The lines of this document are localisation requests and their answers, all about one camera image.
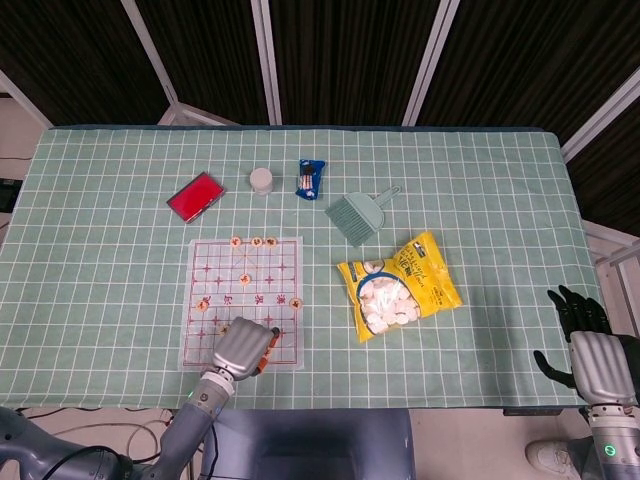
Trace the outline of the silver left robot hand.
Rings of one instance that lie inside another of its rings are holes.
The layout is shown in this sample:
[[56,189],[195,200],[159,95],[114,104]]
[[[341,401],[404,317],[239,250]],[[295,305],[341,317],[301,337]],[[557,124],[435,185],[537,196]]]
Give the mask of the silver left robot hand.
[[243,317],[235,318],[215,343],[213,370],[234,381],[260,375],[280,336],[277,327],[267,328]]

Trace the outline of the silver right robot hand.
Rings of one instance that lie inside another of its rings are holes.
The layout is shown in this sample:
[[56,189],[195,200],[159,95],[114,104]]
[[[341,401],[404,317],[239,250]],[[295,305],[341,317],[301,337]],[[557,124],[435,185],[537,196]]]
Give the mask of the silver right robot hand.
[[612,332],[604,308],[561,285],[547,292],[555,306],[570,353],[571,370],[552,367],[533,352],[540,371],[576,391],[589,405],[639,404],[639,339]]

